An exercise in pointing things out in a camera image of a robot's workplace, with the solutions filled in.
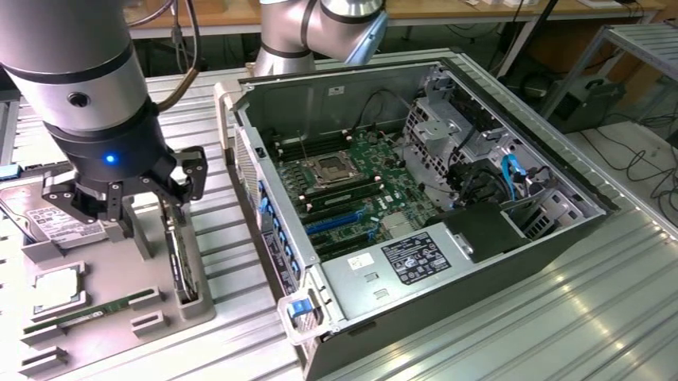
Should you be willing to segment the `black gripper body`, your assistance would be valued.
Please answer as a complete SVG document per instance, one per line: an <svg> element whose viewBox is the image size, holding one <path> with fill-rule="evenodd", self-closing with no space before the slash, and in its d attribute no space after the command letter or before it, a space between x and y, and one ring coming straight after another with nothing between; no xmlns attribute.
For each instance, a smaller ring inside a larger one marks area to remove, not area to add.
<svg viewBox="0 0 678 381"><path fill-rule="evenodd" d="M78 135L45 125L55 145L87 183L121 183L122 198L150 192L138 176L169 149L157 121L157 107L145 103L121 124Z"/></svg>

